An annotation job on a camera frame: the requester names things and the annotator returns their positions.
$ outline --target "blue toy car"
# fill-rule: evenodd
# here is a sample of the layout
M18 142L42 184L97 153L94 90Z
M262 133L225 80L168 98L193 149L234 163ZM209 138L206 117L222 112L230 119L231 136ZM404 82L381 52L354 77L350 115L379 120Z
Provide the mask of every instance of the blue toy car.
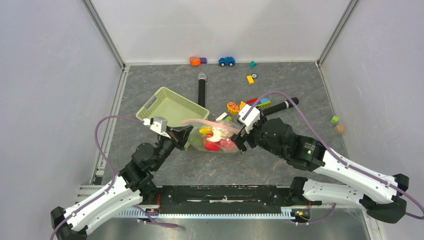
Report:
M232 57L232 56L221 57L219 59L218 64L221 67L224 67L225 65L228 65L228 66L232 67L232 66L234 66L234 64L236 64L236 60L234 60L234 57Z

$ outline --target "gray floor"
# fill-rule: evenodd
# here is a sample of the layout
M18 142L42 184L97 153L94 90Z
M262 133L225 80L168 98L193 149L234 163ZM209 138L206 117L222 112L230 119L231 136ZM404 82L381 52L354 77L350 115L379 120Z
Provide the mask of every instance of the gray floor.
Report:
M312 209L316 220L328 209ZM364 216L358 209L336 209L327 220L295 226L273 219L162 219L179 228L137 223L135 219L112 218L88 236L88 240L369 240Z
M259 95L278 90L298 97L299 107L322 138L336 151L345 155L342 138L330 123L333 112L318 69L313 62L259 63L249 68L247 63L234 67L217 64L131 66L126 80L119 115L135 118L136 112L162 86L197 102L200 72L206 73L206 108L210 120L226 112L228 102L247 101ZM258 74L255 84L249 85L246 76ZM270 97L272 104L285 99ZM291 124L299 135L312 133L294 108L270 116ZM109 158L118 171L131 159L137 145L156 141L155 134L146 127L117 120L109 151ZM157 185L224 185L224 184L290 184L293 177L304 176L321 182L334 179L311 172L296 170L261 148L249 149L246 154L213 153L190 147L174 150L158 172L153 173ZM109 170L103 184L111 179Z

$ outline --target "red toy tomato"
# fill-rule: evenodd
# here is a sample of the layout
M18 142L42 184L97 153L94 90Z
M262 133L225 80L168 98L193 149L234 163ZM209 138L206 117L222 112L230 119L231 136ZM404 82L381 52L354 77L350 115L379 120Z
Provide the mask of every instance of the red toy tomato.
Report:
M234 152L237 150L236 144L231 139L221 139L219 145L223 148L224 152Z
M221 150L219 142L210 142L207 139L212 137L213 134L208 133L203 137L203 147L204 149L211 152L219 152Z

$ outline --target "orange toy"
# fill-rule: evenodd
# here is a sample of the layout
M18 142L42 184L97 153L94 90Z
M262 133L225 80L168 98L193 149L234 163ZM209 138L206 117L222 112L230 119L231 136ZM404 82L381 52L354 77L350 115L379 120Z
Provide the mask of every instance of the orange toy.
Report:
M240 108L239 108L239 106L237 106L237 104L235 104L234 102L229 102L227 105L226 105L226 108L227 108L227 110L228 110L228 112L230 113L230 114L233 114L233 115L236 115L239 111L240 111Z
M191 56L190 57L190 65L199 66L200 65L200 58L198 58L196 56Z

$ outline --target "green block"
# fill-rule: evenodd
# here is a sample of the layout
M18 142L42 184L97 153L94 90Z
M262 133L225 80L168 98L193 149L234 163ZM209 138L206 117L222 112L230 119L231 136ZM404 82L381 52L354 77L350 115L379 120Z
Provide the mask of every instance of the green block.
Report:
M250 64L249 64L249 67L250 68L253 68L254 66L256 66L257 64L256 64L256 62L254 62L254 61L251 61L250 62Z
M339 120L339 117L338 116L333 116L332 119L330 120L330 122L332 124L336 124L338 120Z

